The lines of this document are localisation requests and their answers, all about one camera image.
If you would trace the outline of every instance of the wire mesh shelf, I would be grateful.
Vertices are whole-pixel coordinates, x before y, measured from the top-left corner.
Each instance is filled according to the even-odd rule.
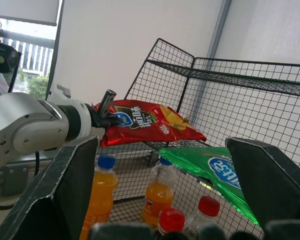
[[[99,148],[116,157],[118,187],[112,223],[142,222],[154,151],[162,148],[224,146],[226,137],[259,140],[280,148],[300,167],[300,64],[195,58],[158,39],[125,99],[170,107],[202,132],[206,142],[139,142]],[[227,236],[242,230],[257,238],[262,229],[235,210],[206,179],[175,168],[172,207],[186,216],[202,196],[220,202],[216,219]]]
[[[187,78],[200,79],[204,81],[216,82],[221,84],[229,84],[240,87],[247,87],[252,89],[265,90],[269,92],[277,92],[283,94],[290,94],[300,96],[300,81],[288,81],[271,78],[262,78],[248,75],[238,75],[225,72],[212,72],[208,70],[201,70],[189,68],[185,66],[174,65],[166,62],[147,60],[147,62],[159,66],[161,68],[180,74]]]

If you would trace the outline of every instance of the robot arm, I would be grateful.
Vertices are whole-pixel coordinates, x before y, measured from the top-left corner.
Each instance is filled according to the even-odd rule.
[[[99,109],[109,109],[115,95],[108,90]],[[0,96],[0,167],[24,154],[86,137],[93,128],[120,123],[110,113],[97,112],[88,104],[68,98],[60,86],[48,99],[36,100],[20,92]]]

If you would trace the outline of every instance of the cable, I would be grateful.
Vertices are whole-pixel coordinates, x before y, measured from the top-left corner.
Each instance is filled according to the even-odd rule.
[[[35,177],[39,173],[39,167],[40,167],[40,154],[38,151],[35,152],[35,167],[34,167],[34,174],[33,177]],[[14,207],[16,203],[10,204],[10,205],[0,205],[0,211],[9,210]]]

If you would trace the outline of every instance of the orange juice bottle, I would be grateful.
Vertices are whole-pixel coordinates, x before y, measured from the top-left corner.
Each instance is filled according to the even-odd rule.
[[[94,170],[89,207],[85,215],[80,240],[88,239],[90,228],[95,223],[106,223],[114,205],[112,192],[118,185],[118,178],[112,169],[116,159],[102,154]]]
[[[142,218],[152,227],[158,226],[160,212],[171,207],[174,199],[172,187],[176,178],[172,163],[163,157],[160,158],[159,165],[151,169],[151,181],[144,196]]]

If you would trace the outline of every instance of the red bottle cap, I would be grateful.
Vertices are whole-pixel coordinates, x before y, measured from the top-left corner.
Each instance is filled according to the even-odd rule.
[[[219,213],[220,203],[210,196],[203,196],[199,201],[198,208],[204,215],[215,218]]]
[[[178,209],[168,207],[162,210],[159,225],[166,233],[181,232],[185,225],[185,215]]]

